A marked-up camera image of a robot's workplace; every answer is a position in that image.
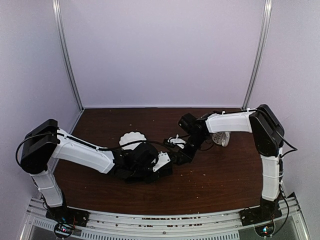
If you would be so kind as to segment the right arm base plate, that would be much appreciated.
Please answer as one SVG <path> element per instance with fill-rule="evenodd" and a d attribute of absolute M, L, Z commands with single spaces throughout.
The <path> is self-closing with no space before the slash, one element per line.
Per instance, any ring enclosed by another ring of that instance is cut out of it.
<path fill-rule="evenodd" d="M 260 224 L 263 222 L 269 222 L 281 217 L 282 215 L 283 214 L 280 209 L 276 209 L 271 213 L 263 213 L 263 209 L 260 206 L 254 208 L 245 208 L 239 212 L 241 224 L 243 227 Z"/>

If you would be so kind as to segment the black zip tool case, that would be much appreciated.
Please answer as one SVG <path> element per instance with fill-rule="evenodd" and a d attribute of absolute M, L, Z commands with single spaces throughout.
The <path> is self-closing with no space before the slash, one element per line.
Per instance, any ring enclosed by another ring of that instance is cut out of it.
<path fill-rule="evenodd" d="M 133 175 L 126 178 L 124 181 L 127 184 L 134 184 L 139 182 L 150 184 L 157 181 L 160 178 L 167 177 L 172 174 L 173 165 L 171 163 L 168 163 L 160 169 L 156 170 L 155 172 L 152 171 L 151 168 L 135 171 Z"/>

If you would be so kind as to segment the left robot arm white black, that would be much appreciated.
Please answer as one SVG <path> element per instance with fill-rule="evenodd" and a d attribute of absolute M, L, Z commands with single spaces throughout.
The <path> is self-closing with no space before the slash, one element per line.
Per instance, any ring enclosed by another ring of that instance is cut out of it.
<path fill-rule="evenodd" d="M 32 177 L 47 208 L 61 222 L 67 222 L 72 211 L 48 168 L 50 159 L 70 161 L 126 183 L 149 184 L 173 173 L 169 154 L 159 152 L 156 145 L 144 134 L 131 131 L 120 137 L 119 146 L 102 147 L 67 133 L 55 119 L 48 119 L 25 136 L 16 148 L 15 160 Z"/>

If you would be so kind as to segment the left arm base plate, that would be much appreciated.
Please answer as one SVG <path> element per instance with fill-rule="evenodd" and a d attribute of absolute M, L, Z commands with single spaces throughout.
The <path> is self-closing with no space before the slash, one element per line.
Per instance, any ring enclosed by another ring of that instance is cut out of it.
<path fill-rule="evenodd" d="M 60 206 L 47 207 L 46 218 L 71 227 L 86 227 L 90 213 L 86 210 Z"/>

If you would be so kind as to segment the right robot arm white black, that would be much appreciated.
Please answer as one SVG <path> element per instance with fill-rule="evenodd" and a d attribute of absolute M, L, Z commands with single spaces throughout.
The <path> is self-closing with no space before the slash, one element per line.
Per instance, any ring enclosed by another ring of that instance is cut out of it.
<path fill-rule="evenodd" d="M 196 118 L 190 113 L 181 117 L 179 126 L 189 135 L 184 147 L 178 151 L 177 165 L 192 162 L 196 152 L 209 136 L 219 133 L 246 132 L 253 135 L 254 144 L 262 161 L 262 192 L 256 210 L 259 220 L 268 220 L 275 212 L 283 178 L 283 146 L 285 130 L 266 104 L 257 108 L 235 112 L 213 111 Z"/>

